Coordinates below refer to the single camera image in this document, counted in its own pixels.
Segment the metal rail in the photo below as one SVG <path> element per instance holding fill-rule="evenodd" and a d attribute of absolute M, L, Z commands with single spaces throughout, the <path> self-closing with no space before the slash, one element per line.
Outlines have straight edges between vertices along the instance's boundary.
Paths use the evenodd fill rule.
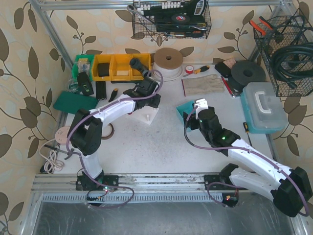
<path fill-rule="evenodd" d="M 208 0 L 209 6 L 279 6 L 281 0 Z M 38 1 L 42 11 L 51 10 L 90 10 L 90 9 L 121 9 L 132 4 L 132 0 L 77 0 L 77 1 Z"/>

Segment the brown spool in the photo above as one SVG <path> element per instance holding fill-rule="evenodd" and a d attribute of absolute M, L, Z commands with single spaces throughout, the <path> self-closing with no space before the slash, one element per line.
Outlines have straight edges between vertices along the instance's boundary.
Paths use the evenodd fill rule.
<path fill-rule="evenodd" d="M 177 69 L 182 65 L 182 54 L 173 48 L 165 47 L 158 50 L 154 55 L 155 63 L 167 70 Z"/>

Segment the wire basket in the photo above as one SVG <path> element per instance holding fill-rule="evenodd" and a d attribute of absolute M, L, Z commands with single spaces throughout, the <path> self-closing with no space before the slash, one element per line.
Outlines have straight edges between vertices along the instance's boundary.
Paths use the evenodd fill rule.
<path fill-rule="evenodd" d="M 211 30 L 211 16 L 209 11 L 209 6 L 207 5 L 203 13 L 198 16 L 196 19 L 201 18 L 200 21 L 192 20 L 187 24 L 174 24 L 174 23 L 158 23 L 161 22 L 158 19 L 163 17 L 163 15 L 174 15 L 175 11 L 179 12 L 180 8 L 173 9 L 162 9 L 162 3 L 166 1 L 146 1 L 146 2 L 137 2 L 134 1 L 134 7 L 136 9 L 140 8 L 142 5 L 149 5 L 151 9 L 157 7 L 161 9 L 160 11 L 164 12 L 163 14 L 156 14 L 153 16 L 145 16 L 155 22 L 149 23 L 148 21 L 138 17 L 137 14 L 133 14 L 133 39 L 142 39 L 142 38 L 151 38 L 151 41 L 156 41 L 160 46 L 163 41 L 168 41 L 169 38 L 185 38 L 185 39 L 207 39 L 209 32 Z M 205 30 L 197 30 L 196 28 L 191 27 L 192 25 L 196 27 L 204 27 Z"/>
<path fill-rule="evenodd" d="M 302 15 L 302 12 L 299 12 L 300 9 L 296 12 L 295 15 Z M 265 66 L 267 68 L 270 80 L 273 84 L 274 91 L 276 93 L 276 96 L 307 96 L 311 92 L 313 92 L 313 77 L 307 77 L 301 80 L 297 80 L 294 83 L 296 84 L 295 89 L 291 89 L 288 83 L 279 81 L 275 78 L 274 73 L 273 73 L 273 68 L 271 67 L 270 64 L 270 59 L 271 56 L 275 51 L 282 47 L 286 47 L 290 45 L 296 38 L 298 39 L 298 45 L 308 43 L 308 39 L 305 36 L 305 34 L 301 34 L 300 37 L 298 37 L 299 33 L 301 32 L 300 28 L 288 26 L 288 27 L 281 27 L 282 25 L 285 24 L 290 24 L 290 25 L 297 25 L 300 26 L 302 25 L 302 22 L 298 22 L 296 19 L 293 19 L 293 16 L 277 16 L 274 18 L 271 18 L 268 20 L 273 27 L 277 27 L 277 31 L 281 33 L 282 38 L 281 41 L 279 40 L 279 43 L 277 42 L 277 38 L 281 36 L 276 36 L 274 35 L 274 32 L 271 32 L 264 24 L 260 23 L 258 24 L 262 30 L 264 30 L 267 34 L 271 33 L 274 35 L 274 37 L 270 37 L 268 39 L 266 36 L 262 36 L 262 34 L 257 31 L 256 29 L 253 30 L 254 32 L 254 39 L 256 42 L 256 45 L 261 53 L 261 56 L 263 58 L 263 61 L 265 63 Z M 306 26 L 310 26 L 310 23 L 308 22 L 307 19 L 305 19 Z M 303 60 L 305 57 L 304 55 L 300 55 L 300 60 Z M 289 68 L 290 72 L 297 72 L 297 71 L 307 71 L 313 69 L 313 63 L 312 59 L 311 61 L 304 62 L 304 63 L 298 63 L 297 66 L 294 68 Z"/>

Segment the black wire mesh basket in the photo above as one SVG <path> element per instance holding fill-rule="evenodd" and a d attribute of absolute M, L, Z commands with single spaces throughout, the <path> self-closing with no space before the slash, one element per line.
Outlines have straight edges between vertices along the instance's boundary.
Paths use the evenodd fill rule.
<path fill-rule="evenodd" d="M 313 77 L 307 77 L 304 79 L 300 79 L 294 81 L 296 88 L 292 89 L 287 82 L 280 81 L 275 73 L 273 72 L 273 67 L 271 64 L 271 56 L 280 48 L 289 46 L 290 44 L 301 45 L 304 43 L 311 42 L 308 38 L 311 37 L 310 33 L 302 33 L 302 29 L 300 26 L 303 25 L 303 22 L 306 27 L 311 27 L 311 24 L 304 17 L 303 13 L 300 9 L 293 16 L 277 16 L 268 20 L 270 24 L 273 26 L 273 31 L 271 31 L 264 24 L 258 24 L 262 30 L 265 31 L 266 34 L 270 33 L 272 37 L 263 36 L 262 33 L 257 31 L 254 28 L 254 39 L 256 45 L 261 53 L 265 66 L 268 70 L 270 80 L 273 84 L 274 91 L 276 96 L 307 96 L 311 92 L 313 92 Z M 301 72 L 301 71 L 309 71 L 313 70 L 313 58 L 307 59 L 306 56 L 300 55 L 298 56 L 299 62 L 292 64 L 292 59 L 282 64 L 284 68 L 289 72 Z"/>
<path fill-rule="evenodd" d="M 143 15 L 154 23 L 133 14 L 133 39 L 151 38 L 151 41 L 156 41 L 159 46 L 170 38 L 207 39 L 212 26 L 208 5 L 203 9 L 202 14 L 188 17 L 183 14 L 183 8 L 177 6 L 172 9 L 162 9 L 162 3 L 167 2 L 134 1 L 136 9 L 147 5 L 149 9 L 156 9 L 158 13 L 144 11 Z"/>

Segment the white table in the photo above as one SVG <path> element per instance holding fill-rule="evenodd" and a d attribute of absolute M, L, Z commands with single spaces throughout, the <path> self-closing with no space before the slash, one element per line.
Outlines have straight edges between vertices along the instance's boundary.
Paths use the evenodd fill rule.
<path fill-rule="evenodd" d="M 215 73 L 217 71 L 211 68 L 201 74 L 190 75 L 189 78 Z M 120 96 L 124 90 L 134 87 L 134 84 L 107 82 L 108 99 L 116 87 Z M 164 83 L 160 95 L 160 110 L 150 126 L 128 115 L 112 123 L 115 128 L 114 136 L 102 141 L 98 149 L 104 173 L 209 173 L 219 172 L 228 163 L 244 167 L 222 153 L 196 149 L 188 144 L 184 138 L 183 125 L 176 114 L 177 106 L 204 97 L 209 106 L 215 107 L 222 127 L 232 130 L 248 142 L 243 127 L 245 117 L 239 98 L 232 98 L 227 89 L 224 93 L 184 97 L 181 79 Z M 97 107 L 106 103 L 107 101 L 100 101 Z M 68 114 L 66 125 L 71 125 L 73 118 L 74 115 Z M 193 143 L 210 147 L 199 130 L 187 134 Z M 254 148 L 271 157 L 264 134 L 250 134 L 250 138 Z M 65 157 L 65 154 L 59 153 L 58 159 L 65 162 L 65 167 L 62 171 L 55 171 L 55 174 L 74 174 L 81 169 L 76 155 L 68 160 L 64 160 Z"/>

